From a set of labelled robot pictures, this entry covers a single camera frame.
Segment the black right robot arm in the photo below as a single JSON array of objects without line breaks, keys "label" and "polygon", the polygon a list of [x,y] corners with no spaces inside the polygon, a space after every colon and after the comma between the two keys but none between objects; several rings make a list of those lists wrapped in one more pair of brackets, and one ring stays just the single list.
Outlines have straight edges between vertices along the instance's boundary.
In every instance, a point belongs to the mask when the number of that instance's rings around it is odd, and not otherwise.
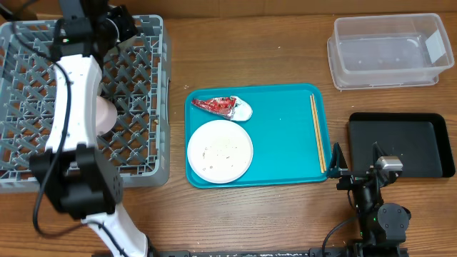
[{"label": "black right robot arm", "polygon": [[[334,227],[324,238],[322,256],[407,256],[400,245],[406,241],[411,212],[397,203],[386,203],[381,189],[398,179],[403,164],[396,156],[387,156],[377,143],[373,144],[373,165],[364,173],[349,171],[338,143],[333,146],[328,176],[337,178],[336,188],[345,191],[356,215]],[[338,229],[358,222],[360,238],[343,248],[328,250],[327,243]]]}]

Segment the pink upturned bowl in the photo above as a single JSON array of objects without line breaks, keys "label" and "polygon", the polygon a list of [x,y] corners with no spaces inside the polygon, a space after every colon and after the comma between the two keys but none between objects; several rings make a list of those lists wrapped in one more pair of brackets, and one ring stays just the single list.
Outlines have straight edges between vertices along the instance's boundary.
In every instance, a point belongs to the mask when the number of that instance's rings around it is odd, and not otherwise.
[{"label": "pink upturned bowl", "polygon": [[101,96],[96,98],[96,133],[102,136],[116,124],[117,109],[115,105]]}]

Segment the grey shallow bowl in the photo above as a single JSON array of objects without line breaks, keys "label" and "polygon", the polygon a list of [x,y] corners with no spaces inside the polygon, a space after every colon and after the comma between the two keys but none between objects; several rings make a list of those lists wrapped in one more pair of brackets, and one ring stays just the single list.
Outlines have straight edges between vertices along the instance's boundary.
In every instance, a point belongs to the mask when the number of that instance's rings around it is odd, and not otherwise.
[{"label": "grey shallow bowl", "polygon": [[115,47],[113,47],[112,49],[110,49],[107,52],[107,55],[109,55],[109,56],[114,55],[114,54],[119,55],[123,50],[126,50],[127,48],[133,46],[133,43],[135,42],[135,40],[136,40],[136,36],[132,36],[130,39],[127,39],[122,42],[117,42]]}]

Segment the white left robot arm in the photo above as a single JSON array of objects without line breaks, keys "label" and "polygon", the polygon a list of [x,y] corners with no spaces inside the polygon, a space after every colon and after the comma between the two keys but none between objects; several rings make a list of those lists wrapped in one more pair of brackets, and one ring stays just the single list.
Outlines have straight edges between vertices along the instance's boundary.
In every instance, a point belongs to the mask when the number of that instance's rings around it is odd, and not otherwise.
[{"label": "white left robot arm", "polygon": [[97,145],[96,98],[104,57],[137,34],[125,6],[107,1],[60,1],[53,42],[46,56],[56,74],[56,99],[45,150],[29,159],[39,182],[32,222],[47,197],[55,210],[91,228],[112,256],[152,256],[149,238],[122,204],[123,180]]}]

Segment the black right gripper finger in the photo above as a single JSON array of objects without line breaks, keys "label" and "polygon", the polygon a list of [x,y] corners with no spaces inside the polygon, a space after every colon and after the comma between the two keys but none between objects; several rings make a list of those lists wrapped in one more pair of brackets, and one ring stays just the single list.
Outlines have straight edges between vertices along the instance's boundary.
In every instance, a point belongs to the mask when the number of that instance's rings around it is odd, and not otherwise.
[{"label": "black right gripper finger", "polygon": [[373,167],[376,170],[381,170],[381,161],[379,159],[384,156],[385,151],[379,146],[377,141],[372,144],[372,147]]},{"label": "black right gripper finger", "polygon": [[338,142],[333,145],[331,162],[328,165],[327,176],[329,178],[340,178],[348,175],[348,166]]}]

